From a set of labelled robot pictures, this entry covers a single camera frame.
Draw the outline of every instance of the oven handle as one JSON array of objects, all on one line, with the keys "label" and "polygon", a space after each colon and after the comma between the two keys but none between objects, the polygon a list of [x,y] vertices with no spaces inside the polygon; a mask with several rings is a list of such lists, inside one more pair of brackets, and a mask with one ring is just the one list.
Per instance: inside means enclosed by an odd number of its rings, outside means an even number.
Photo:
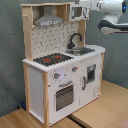
[{"label": "oven handle", "polygon": [[83,76],[83,80],[84,80],[84,87],[82,87],[82,90],[85,90],[85,88],[86,88],[86,78],[85,78],[85,76]]},{"label": "oven handle", "polygon": [[59,85],[59,87],[66,87],[66,86],[70,85],[72,82],[73,82],[73,81],[70,80],[70,81],[69,81],[68,83],[66,83],[66,84],[61,84],[61,85]]}]

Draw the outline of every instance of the table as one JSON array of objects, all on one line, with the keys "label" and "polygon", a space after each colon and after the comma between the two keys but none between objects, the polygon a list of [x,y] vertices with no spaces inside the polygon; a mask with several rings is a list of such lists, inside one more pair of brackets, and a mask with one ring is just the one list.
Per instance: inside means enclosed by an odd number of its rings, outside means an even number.
[{"label": "table", "polygon": [[[0,128],[44,128],[37,119],[23,109],[0,118]],[[81,128],[69,118],[64,118],[50,128]]]},{"label": "table", "polygon": [[71,117],[87,128],[115,128],[128,118],[128,89],[102,80],[101,97]]}]

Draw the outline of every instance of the oven door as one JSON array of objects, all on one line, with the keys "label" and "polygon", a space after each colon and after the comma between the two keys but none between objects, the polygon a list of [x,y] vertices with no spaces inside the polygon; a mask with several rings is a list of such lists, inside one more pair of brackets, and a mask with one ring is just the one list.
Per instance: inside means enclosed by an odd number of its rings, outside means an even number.
[{"label": "oven door", "polygon": [[80,80],[67,79],[49,87],[49,122],[54,124],[79,108]]}]

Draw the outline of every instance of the toy kitchen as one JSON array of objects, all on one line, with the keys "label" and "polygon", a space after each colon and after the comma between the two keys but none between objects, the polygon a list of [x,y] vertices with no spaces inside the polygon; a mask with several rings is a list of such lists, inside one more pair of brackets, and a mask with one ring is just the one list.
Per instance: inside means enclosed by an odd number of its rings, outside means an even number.
[{"label": "toy kitchen", "polygon": [[105,49],[85,45],[89,9],[22,4],[26,110],[46,128],[101,95]]}]

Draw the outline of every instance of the pegboard backsplash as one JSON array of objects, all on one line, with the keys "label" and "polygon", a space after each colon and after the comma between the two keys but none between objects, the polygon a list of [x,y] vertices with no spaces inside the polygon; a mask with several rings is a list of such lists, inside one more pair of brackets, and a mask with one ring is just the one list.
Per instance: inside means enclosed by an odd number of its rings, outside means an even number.
[{"label": "pegboard backsplash", "polygon": [[[78,33],[78,25],[78,22],[69,22],[33,28],[31,32],[33,59],[66,50],[70,37]],[[78,46],[77,35],[73,38],[73,43]]]}]

